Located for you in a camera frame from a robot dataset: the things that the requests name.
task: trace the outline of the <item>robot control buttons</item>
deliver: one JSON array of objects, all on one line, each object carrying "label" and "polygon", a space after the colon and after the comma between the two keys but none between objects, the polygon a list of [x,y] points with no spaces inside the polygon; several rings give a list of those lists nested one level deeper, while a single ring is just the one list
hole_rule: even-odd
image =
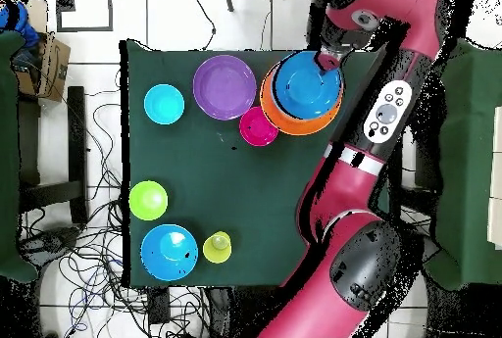
[{"label": "robot control buttons", "polygon": [[389,81],[383,86],[363,125],[370,141],[378,144],[392,137],[410,105],[412,94],[411,86],[404,80]]},{"label": "robot control buttons", "polygon": [[376,118],[383,124],[393,123],[397,118],[397,109],[388,103],[381,105],[376,111]]}]

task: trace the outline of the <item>floor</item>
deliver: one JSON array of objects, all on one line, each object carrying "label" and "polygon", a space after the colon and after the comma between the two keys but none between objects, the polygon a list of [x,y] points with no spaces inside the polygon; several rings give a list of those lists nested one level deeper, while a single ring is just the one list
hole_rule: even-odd
[{"label": "floor", "polygon": [[[470,39],[485,47],[495,47],[502,40],[502,26],[499,25],[502,24],[502,9],[494,1],[496,0],[478,0],[468,29]],[[57,30],[55,0],[47,2],[48,28]],[[278,50],[305,47],[304,35],[310,0],[273,0],[274,8],[271,16],[268,15],[269,0],[232,0],[235,9],[233,13],[227,10],[226,0],[200,0],[200,2],[217,29],[210,49]],[[85,28],[109,25],[108,0],[75,0],[75,5],[77,8],[74,12],[62,13],[61,26]],[[120,108],[117,106],[120,94],[116,91],[119,41],[133,38],[154,49],[188,50],[204,47],[210,35],[211,25],[195,0],[113,0],[113,30],[82,29],[79,32],[58,32],[57,37],[72,47],[67,85],[84,86],[88,94],[85,105],[88,129],[108,151],[112,147],[111,140],[92,120],[94,111],[101,107],[95,117],[112,136],[114,147],[108,162],[118,180],[122,180],[123,167],[120,148]],[[101,91],[110,92],[91,96]],[[58,163],[68,159],[66,105],[63,102],[43,101],[41,104],[39,149],[41,182],[64,181],[68,179],[68,170],[66,166]],[[408,147],[404,157],[405,166],[407,169],[413,169],[411,140],[409,135],[406,137]],[[89,202],[89,210],[92,212],[111,199],[116,199],[119,191],[105,187],[96,188],[101,177],[100,155],[90,138],[88,148],[88,196],[93,197]],[[406,183],[413,183],[411,172],[407,171],[403,176]],[[49,206],[46,208],[46,217],[37,227],[43,229],[68,224],[71,222],[69,214],[69,207],[66,204]],[[31,212],[28,215],[28,222],[33,222],[39,215],[39,211]],[[89,224],[89,231],[92,231],[92,228],[98,230],[98,227],[105,224],[105,214],[99,214]],[[117,253],[122,250],[120,237],[113,240],[113,248]],[[73,316],[78,316],[78,311],[83,306],[84,298],[78,291],[78,286],[82,286],[82,278],[75,273],[75,263],[79,268],[89,267],[89,272],[83,279],[91,280],[92,262],[85,259],[77,261],[66,259],[50,264],[42,281],[40,304],[43,328],[45,331],[56,331],[61,337],[72,328],[71,312]],[[182,310],[185,303],[185,300],[180,300],[178,309]],[[83,316],[82,324],[70,338],[97,338],[97,330],[105,323],[108,323],[108,328],[106,332],[100,333],[99,338],[146,338],[125,307],[122,307],[122,312],[115,313],[110,319],[112,310],[99,298],[96,298],[90,306],[92,309]],[[375,338],[421,338],[424,335],[426,317],[426,288],[424,280],[419,277],[402,307],[390,317]],[[143,321],[144,315],[138,314],[136,320]],[[194,332],[199,326],[197,320],[198,317],[193,315],[190,328]]]}]

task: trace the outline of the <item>orange bowl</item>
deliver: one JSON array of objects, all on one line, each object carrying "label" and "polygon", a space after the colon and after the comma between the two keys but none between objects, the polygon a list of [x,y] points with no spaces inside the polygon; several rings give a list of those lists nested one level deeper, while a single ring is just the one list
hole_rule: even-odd
[{"label": "orange bowl", "polygon": [[336,103],[326,114],[314,119],[300,120],[286,115],[274,102],[272,94],[272,81],[274,78],[274,72],[279,65],[280,63],[277,63],[270,69],[263,79],[262,86],[260,88],[260,103],[269,122],[281,132],[287,133],[288,135],[298,136],[311,135],[312,133],[319,132],[321,129],[328,126],[340,109],[341,98],[343,96],[343,82],[340,85],[340,91]]}]

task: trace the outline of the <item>blue bowl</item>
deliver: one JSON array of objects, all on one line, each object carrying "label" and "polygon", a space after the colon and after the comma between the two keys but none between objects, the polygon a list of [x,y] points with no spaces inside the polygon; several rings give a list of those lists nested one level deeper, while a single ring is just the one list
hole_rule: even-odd
[{"label": "blue bowl", "polygon": [[318,118],[338,100],[339,69],[322,72],[315,51],[301,51],[283,60],[273,82],[273,98],[294,118]]},{"label": "blue bowl", "polygon": [[184,99],[179,90],[170,84],[157,84],[145,96],[145,112],[158,124],[177,121],[184,111]]},{"label": "blue bowl", "polygon": [[178,280],[195,267],[199,249],[193,236],[176,224],[150,230],[141,244],[141,261],[148,273],[160,280]]}]

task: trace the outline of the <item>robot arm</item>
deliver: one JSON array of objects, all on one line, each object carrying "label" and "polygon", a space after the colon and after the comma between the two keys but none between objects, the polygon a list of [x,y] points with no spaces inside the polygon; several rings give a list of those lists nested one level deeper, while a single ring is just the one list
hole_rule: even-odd
[{"label": "robot arm", "polygon": [[304,260],[258,338],[348,338],[392,278],[399,237],[368,203],[443,44],[450,0],[331,0],[317,56],[338,67],[385,21],[385,57],[351,100],[297,208]]}]

